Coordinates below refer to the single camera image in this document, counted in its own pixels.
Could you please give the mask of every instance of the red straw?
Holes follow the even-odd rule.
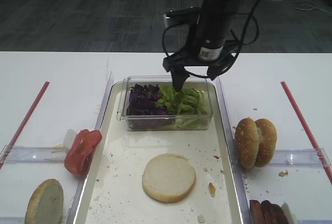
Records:
[[[304,131],[306,132],[310,142],[311,142],[311,145],[314,149],[319,149],[319,145],[316,141],[316,139],[314,138],[312,132],[310,131],[310,128],[305,120],[305,118],[303,117],[301,111],[300,111],[300,108],[297,106],[296,102],[295,102],[295,99],[293,98],[292,96],[292,93],[291,91],[289,90],[286,82],[282,81],[281,82],[281,86],[283,87],[290,103],[292,104],[292,107],[297,115],[297,117],[299,118],[302,126],[303,126],[303,129]],[[318,153],[318,157],[320,159],[320,161],[322,162],[323,166],[326,164],[326,161],[325,161],[325,158],[324,156],[321,154],[321,152],[319,150],[317,150],[317,153]],[[324,170],[326,172],[326,175],[328,177],[328,179],[330,180],[330,183],[332,184],[332,171],[331,171],[331,168],[330,167],[327,167],[327,166],[324,166]]]
[[[25,115],[22,123],[20,124],[19,128],[17,129],[14,137],[12,137],[9,146],[7,147],[7,150],[5,152],[5,156],[4,156],[4,160],[3,162],[5,162],[5,159],[7,158],[7,156],[9,155],[13,145],[16,143],[18,137],[20,136],[21,132],[23,131],[27,121],[30,119],[31,114],[33,113],[33,111],[36,109],[40,99],[43,97],[48,85],[50,84],[50,82],[46,81],[43,85],[43,87],[41,88],[39,94],[37,95],[35,101],[32,103],[32,106],[30,107],[29,111],[27,112],[27,114]]]

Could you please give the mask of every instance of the bread crumb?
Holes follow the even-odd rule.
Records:
[[[209,183],[209,191],[210,191],[210,195],[212,197],[216,196],[216,188],[214,187],[214,185],[212,183]]]
[[[280,171],[279,176],[281,176],[281,177],[288,176],[288,171],[285,171],[285,172]]]
[[[204,215],[200,214],[199,216],[197,216],[197,221],[198,223],[204,223],[205,222]]]

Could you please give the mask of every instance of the top bun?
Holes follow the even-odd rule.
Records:
[[[271,121],[242,119],[235,131],[241,165],[250,169],[253,166],[263,167],[269,164],[274,155],[276,139],[276,129]]]

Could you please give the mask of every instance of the red tomato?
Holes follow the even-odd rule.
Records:
[[[101,140],[102,134],[98,130],[92,132],[89,130],[80,131],[64,160],[66,169],[76,176],[86,176],[89,172],[94,151]]]

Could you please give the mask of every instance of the metal tray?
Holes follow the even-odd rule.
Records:
[[[205,223],[242,223],[215,87],[209,84],[214,112],[209,129],[170,135],[169,131],[127,131],[116,119],[122,83],[113,85],[109,95],[101,124],[103,140],[77,198],[74,222],[198,223],[197,216],[203,214]],[[194,190],[178,203],[159,203],[142,188],[147,162],[162,153],[184,155],[196,170]],[[214,198],[209,194],[210,182],[217,189]]]

